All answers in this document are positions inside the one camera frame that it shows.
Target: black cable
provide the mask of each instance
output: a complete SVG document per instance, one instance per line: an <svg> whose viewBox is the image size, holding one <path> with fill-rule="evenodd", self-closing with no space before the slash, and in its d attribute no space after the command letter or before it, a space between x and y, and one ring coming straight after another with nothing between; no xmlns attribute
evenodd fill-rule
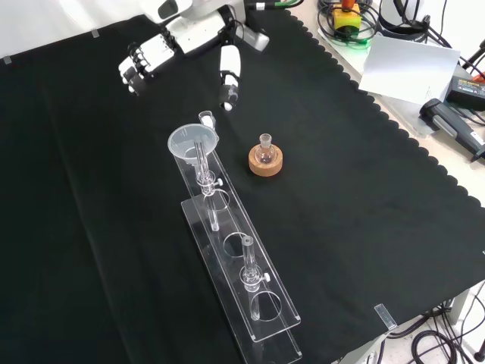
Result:
<svg viewBox="0 0 485 364"><path fill-rule="evenodd" d="M443 5L443 12L441 13L441 30L440 30L440 35L443 35L443 26L445 24L445 12L446 12L446 4L448 3L448 0L445 0L445 4Z"/></svg>
<svg viewBox="0 0 485 364"><path fill-rule="evenodd" d="M483 288L484 285L485 285L485 281L481 284L480 288L478 289L478 292L477 292L477 295L476 296L478 296L480 294L480 292L482 291L482 288ZM463 344L463 337L464 337L463 330L465 329L465 321L467 320L468 316L470 315L470 312L473 309L473 305L474 304L475 304L475 300L473 300L473 302L471 303L470 309L468 309L467 314L465 315L465 318L462 321L462 329L460 330L460 335L462 336L462 339L460 340L460 345Z"/></svg>
<svg viewBox="0 0 485 364"><path fill-rule="evenodd" d="M437 42L438 44L440 44L441 46L445 47L445 48L452 48L451 45L448 43L448 41L446 39L444 39L440 34L438 34L437 31L435 31L435 29L433 29L432 27L430 27L430 31L431 33L428 32L428 36L434 40L435 42ZM465 59L463 58L462 56L460 56L460 59L466 63L468 66L472 67L474 70L476 70L476 72L478 72L479 75L481 75L484 79L485 79L485 74L483 74L482 71L480 71L478 69L477 66L475 66L474 64L472 64L468 59Z"/></svg>
<svg viewBox="0 0 485 364"><path fill-rule="evenodd" d="M379 359L377 359L376 364L381 364L382 363L382 358L384 358L384 347L386 346L386 341L382 340L382 343L380 343L380 350L379 350Z"/></svg>
<svg viewBox="0 0 485 364"><path fill-rule="evenodd" d="M451 354L451 356L449 357L448 363L449 364L456 364L457 363L457 361L456 361L456 358L457 358L456 350L455 350L455 347L453 346L453 342L450 339L448 339L445 335L443 335L443 334L441 334L441 333L439 333L435 330L422 331L415 336L415 338L413 339L413 341L411 343L411 355L413 357L413 362L416 362L417 364L424 364L424 362L420 359L420 356L423 355L423 354L421 354L421 355L418 354L418 344L422 339L424 339L427 336L436 336L440 340L443 339L444 343L438 345L437 347L441 347L443 345L448 345L449 351L450 351L450 354Z"/></svg>
<svg viewBox="0 0 485 364"><path fill-rule="evenodd" d="M401 331L401 332L391 332L389 334L389 337L388 338L391 339L391 340L395 340L395 339L401 339L404 336L408 336L410 333L412 333L413 331L418 330L422 325L424 325L428 319L429 319L428 317L421 317L413 325L409 326L404 331Z"/></svg>
<svg viewBox="0 0 485 364"><path fill-rule="evenodd" d="M477 66L475 66L473 63L471 63L471 62L470 62L468 59L464 59L462 56L460 56L460 59L461 59L461 60L462 60L464 63L466 63L466 64L468 64L470 67L472 67L474 70L476 70L476 72L478 72L478 74L479 74L479 75L481 75L481 76L482 76L482 78L485 80L485 74L483 74L483 72L482 72L482 71L480 71L480 70L478 69L478 67L477 67Z"/></svg>
<svg viewBox="0 0 485 364"><path fill-rule="evenodd" d="M443 318L443 324L445 325L446 332L448 332L448 328L446 327L446 323L448 323L449 330L453 333L453 337L457 341L456 343L454 343L454 345L455 345L456 349L460 352L460 357L462 358L462 362L465 362L465 360L466 360L468 363L472 364L470 357L468 357L468 355L464 352L462 345L458 344L458 337L455 334L455 330L453 330L452 324L448 319L448 315L446 313L444 313L442 315L442 318Z"/></svg>
<svg viewBox="0 0 485 364"><path fill-rule="evenodd" d="M442 340L441 340L441 337L445 337L445 335L441 335L440 330L438 328L437 318L435 317L435 315L433 315L433 321L434 321L434 327L436 328L437 337L440 339L440 344L441 345L444 345L446 342L443 343ZM449 347L450 354L448 354L448 352L446 351L446 349L444 349L444 351L445 351L446 358L451 362L452 361L452 355L453 355L453 353L452 353L452 351L453 351L453 345L451 345Z"/></svg>
<svg viewBox="0 0 485 364"><path fill-rule="evenodd" d="M472 113L473 115L475 115L477 118L479 118L480 120L482 120L482 122L485 123L485 119L481 117L480 114L478 114L475 110L469 110L470 113Z"/></svg>
<svg viewBox="0 0 485 364"><path fill-rule="evenodd" d="M485 305L482 303L482 301L481 301L481 300L478 298L478 296L477 296L477 295L474 297L474 301L475 301L475 300L476 300L476 301L478 301L478 302L479 302L479 304L482 306L483 313L485 314ZM455 341L455 340L458 340L458 339L460 339L460 338L463 338L465 335L468 335L468 334L470 334L472 331L477 330L477 329L478 329L478 328L479 328L479 327L480 327L480 326L481 326L481 325L482 325L484 322L485 322L485 315L483 315L483 319L482 319L482 321L481 321L481 322L480 322L480 323L479 323L477 326L475 326L474 328L472 328L470 331L465 332L464 334L460 334L460 335L459 335L459 336L458 336L456 339L450 339L449 341L453 342L453 341ZM406 364L412 364L414 361L416 361L416 363L418 363L418 364L419 364L419 363L422 363L422 361L418 362L416 359L419 359L419 358L420 358L421 356L423 356L424 354L429 353L431 350L435 350L437 347L441 347L441 346L442 346L442 345L441 345L441 344L439 344L439 345L436 345L435 347L431 347L430 349L428 349L428 350L424 351L424 352L423 352L423 353L421 353L421 354L417 354L417 353L416 353L416 358L414 358L414 356L413 356L413 360L411 360L410 362L407 362Z"/></svg>
<svg viewBox="0 0 485 364"><path fill-rule="evenodd" d="M377 16L379 15L379 13L377 12L377 10L372 8L372 6L369 5L367 7L367 13L372 17L372 21L370 21L364 15L364 12L356 11L354 9L344 9L340 6L335 6L333 3L325 2L324 0L321 0L321 2L323 2L324 4L327 4L328 6L320 7L320 9L318 10L317 22L318 22L318 26L320 27L320 30L327 37L329 37L331 39L337 39L341 42L354 42L354 43L361 43L362 44L362 43L367 42L369 39L374 38L374 36L376 35L376 33L377 33L377 19L372 14L372 11L375 12L375 14ZM355 38L355 37L352 37L351 34L349 34L349 33L345 33L345 32L342 32L340 30L335 29L335 27L333 25L333 17L332 17L332 13L335 10L346 10L346 11L349 11L349 12L352 12L352 13L356 13L358 16L361 17L361 19L365 23L369 24L369 27L367 27L363 30L359 30L355 33L360 34L360 33L366 32L368 30L372 30L372 34L370 36L366 37L366 38ZM333 31L333 33L330 33L329 31L327 31L321 23L320 18L321 18L321 15L324 14L324 12L325 12L326 19L327 19L327 25Z"/></svg>
<svg viewBox="0 0 485 364"><path fill-rule="evenodd" d="M459 115L461 116L462 118L465 118L469 121L471 121L472 123L476 124L476 125L480 125L481 127L485 127L485 119L483 119L476 111L474 110L469 110L469 112L471 113L474 113L475 116L477 116L479 119L481 119L483 121L483 123L480 123L479 121L476 121L474 119L472 119L470 116L466 115L462 110L460 110L459 108L456 108L455 106L452 107L452 109Z"/></svg>
<svg viewBox="0 0 485 364"><path fill-rule="evenodd" d="M329 6L340 5L341 3L342 0L318 0L318 8L325 8L325 11L327 11ZM358 4L361 12L365 13L368 7L372 6L373 0L357 0L355 3Z"/></svg>
<svg viewBox="0 0 485 364"><path fill-rule="evenodd" d="M481 57L481 58L480 58L478 61L476 61L476 62L474 63L474 65L475 65L476 67L478 67L478 65L479 65L479 64L482 62L482 60L484 60L484 59L485 59L485 54L484 54L484 55L482 55L482 57Z"/></svg>

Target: clear acrylic rack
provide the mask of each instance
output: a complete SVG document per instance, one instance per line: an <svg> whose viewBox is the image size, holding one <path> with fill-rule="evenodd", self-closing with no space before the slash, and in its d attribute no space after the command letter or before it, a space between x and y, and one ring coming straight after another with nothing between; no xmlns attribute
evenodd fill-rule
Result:
<svg viewBox="0 0 485 364"><path fill-rule="evenodd" d="M168 140L191 198L186 220L247 364L289 364L302 353L290 329L301 319L215 152L209 111ZM210 116L212 123L204 118Z"/></svg>

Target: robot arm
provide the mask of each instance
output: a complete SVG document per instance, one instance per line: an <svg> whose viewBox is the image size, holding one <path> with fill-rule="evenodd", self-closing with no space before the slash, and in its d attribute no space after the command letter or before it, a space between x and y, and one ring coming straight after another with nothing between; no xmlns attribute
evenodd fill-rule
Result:
<svg viewBox="0 0 485 364"><path fill-rule="evenodd" d="M231 6L227 5L227 0L195 1L202 3L194 8L192 0L167 0L158 10L155 9L153 1L148 3L150 6L145 5L144 9L150 20L160 23L168 19L169 22L166 26L161 26L160 34L141 46L130 48L130 56L119 66L120 75L129 91L139 95L146 88L146 84L158 72L169 67L172 61L181 57L195 57L202 50L221 45L219 99L221 106L230 111L238 99L241 72L239 49L233 44L234 37L242 37L260 51L267 45L269 38L253 32L236 20L235 9L239 4L244 11L243 0L233 0L237 4L233 3ZM211 10L219 4L223 5L215 11Z"/></svg>

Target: black tablecloth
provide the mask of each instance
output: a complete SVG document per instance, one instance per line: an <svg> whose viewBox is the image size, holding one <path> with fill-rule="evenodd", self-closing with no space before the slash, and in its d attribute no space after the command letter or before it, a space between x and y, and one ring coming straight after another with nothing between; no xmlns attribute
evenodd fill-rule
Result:
<svg viewBox="0 0 485 364"><path fill-rule="evenodd" d="M0 67L2 363L240 362L186 226L167 150L212 110L217 151L292 297L302 362L331 362L485 277L484 213L357 90L301 24L259 14L237 109L217 106L218 50L143 97L117 71L156 33L138 17ZM247 166L261 133L285 153Z"/></svg>

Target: electrical cord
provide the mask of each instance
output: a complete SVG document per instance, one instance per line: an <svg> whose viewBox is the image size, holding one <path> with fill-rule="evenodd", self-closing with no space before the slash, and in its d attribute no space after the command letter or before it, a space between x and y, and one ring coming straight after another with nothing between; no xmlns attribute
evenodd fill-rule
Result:
<svg viewBox="0 0 485 364"><path fill-rule="evenodd" d="M480 292L482 291L482 289L483 289L483 286L484 286L484 285L485 285L485 282L483 282L483 283L481 284L480 288L478 289L477 295L476 295L475 297L477 297L477 296L480 294ZM465 329L465 321L467 320L468 316L470 315L470 312L471 312L471 310L473 309L474 304L475 304L475 300L473 300L473 302L471 303L470 309L468 309L467 314L465 315L465 318L463 319L463 322L462 322L462 329L460 330L460 335L462 336L462 337L461 337L461 340L460 340L460 345L462 345L462 344L463 344L463 337L464 337L464 335L463 335L463 330Z"/></svg>
<svg viewBox="0 0 485 364"><path fill-rule="evenodd" d="M446 339L447 339L447 341L450 341L450 342L453 344L453 342L454 342L455 340L456 340L456 341L458 341L459 339L462 339L462 338L463 338L465 335L468 335L468 334L470 334L472 331L477 330L477 329L478 329L478 328L479 328L479 327L480 327L480 326L481 326L481 325L482 325L482 324L485 322L485 305L484 305L484 304L482 303L482 301L481 301L481 300L478 298L478 295L475 295L475 296L474 296L474 302L475 302L475 301L478 301L478 302L479 302L479 304L482 306L483 313L484 313L482 321L481 321L481 322L480 322L480 323L479 323L477 326L475 326L474 328L472 328L470 331L467 331L467 332L465 332L464 334L463 334L463 333L461 333L461 334L460 334L459 336L457 336L456 338L453 338L453 339L448 339L448 338L446 338ZM419 340L421 340L423 337L426 337L426 336L431 335L431 334L424 335L424 336L422 336L422 337L420 337L420 338L418 339L418 336L419 336L420 334L416 335L415 339L413 340L413 343L415 342L415 340L417 340L417 341L419 342ZM429 353L431 350L435 350L436 348L441 347L441 346L442 346L442 344L436 345L435 347L431 347L430 349L428 349L428 350L426 350L426 351L424 351L423 353L420 353L420 354L418 354L418 353L416 352L416 353L415 353L415 355L413 355L413 360L411 360L410 362L407 362L406 364L412 364L413 362L416 362L417 364L422 364L423 362L421 361L421 359L420 359L420 358L421 358L421 357L422 357L424 354ZM460 345L458 345L458 346L452 346L452 347L454 347L454 348L455 348L455 349L457 349L457 350L461 350L461 344L460 344Z"/></svg>
<svg viewBox="0 0 485 364"><path fill-rule="evenodd" d="M344 9L341 6L337 6L335 4L336 3L325 1L325 0L319 1L319 5L323 5L323 6L320 6L320 8L318 9L317 22L318 22L318 26L320 27L320 30L323 34L325 34L327 37L329 37L331 39L336 39L336 40L339 40L341 42L353 42L353 43L358 43L358 44L366 43L369 39L374 38L374 36L377 33L377 18L372 14L372 11L377 16L379 16L379 13L377 12L377 10L375 10L374 8L372 8L372 6L369 5L369 2L365 3L366 4L365 5L366 6L365 12L364 11L356 11L354 9ZM335 29L335 26L333 25L333 16L332 16L332 13L335 10L343 10L343 11L355 13L358 16L360 16L361 19L365 23L369 24L369 27L362 29L362 30L359 30L359 31L355 32L355 34L361 34L361 33L367 32L368 30L371 30L372 34L370 36L365 37L365 38L357 38L357 37L353 37L352 34L350 34L350 33L342 32L338 29ZM370 15L371 18L372 18L372 21L369 20L364 15L364 13ZM333 33L329 32L322 25L321 15L326 15L327 25Z"/></svg>
<svg viewBox="0 0 485 364"><path fill-rule="evenodd" d="M446 12L446 4L448 3L448 0L445 0L445 4L443 5L443 12L441 13L441 30L440 30L440 35L443 35L443 27L445 25L445 12Z"/></svg>
<svg viewBox="0 0 485 364"><path fill-rule="evenodd" d="M474 63L474 65L475 65L475 66L478 66L478 65L479 65L479 64L482 62L482 60L484 60L484 59L485 59L485 55L482 55L482 57L481 57L480 59L478 59L478 60L477 60L477 61Z"/></svg>
<svg viewBox="0 0 485 364"><path fill-rule="evenodd" d="M339 5L341 2L342 0L318 0L318 8L325 8L325 11L327 11L329 6ZM365 13L368 7L372 6L373 0L357 0L355 3L358 4L362 13Z"/></svg>
<svg viewBox="0 0 485 364"><path fill-rule="evenodd" d="M441 337L444 336L444 335L441 335L440 333L440 330L438 328L438 323L437 323L437 318L435 315L433 315L433 321L434 321L434 327L436 328L436 333L437 333L437 337L440 339L440 344L444 345L445 343L443 343L443 341L441 340ZM453 348L452 346L449 348L449 352L450 354L448 354L448 352L446 351L446 349L444 350L445 352L445 356L446 358L451 361L452 360L452 354L453 354Z"/></svg>
<svg viewBox="0 0 485 364"><path fill-rule="evenodd" d="M386 341L382 340L382 343L380 343L380 349L379 349L379 359L377 359L376 364L381 364L382 363L382 358L384 358L384 347L386 346Z"/></svg>
<svg viewBox="0 0 485 364"><path fill-rule="evenodd" d="M471 112L473 115L475 115L476 117L478 117L480 120L483 121L483 123L479 122L479 121L476 121L474 119L472 119L470 116L466 115L462 110L460 110L460 108L458 107L455 107L455 106L452 106L452 110L458 114L459 116L461 116L462 118L465 118L469 121L471 121L472 123L476 124L476 125L480 125L481 127L485 127L485 119L483 119L475 110L469 110L469 112Z"/></svg>
<svg viewBox="0 0 485 364"><path fill-rule="evenodd" d="M252 2L247 4L248 10L284 10L301 5L304 0L288 0L286 2Z"/></svg>

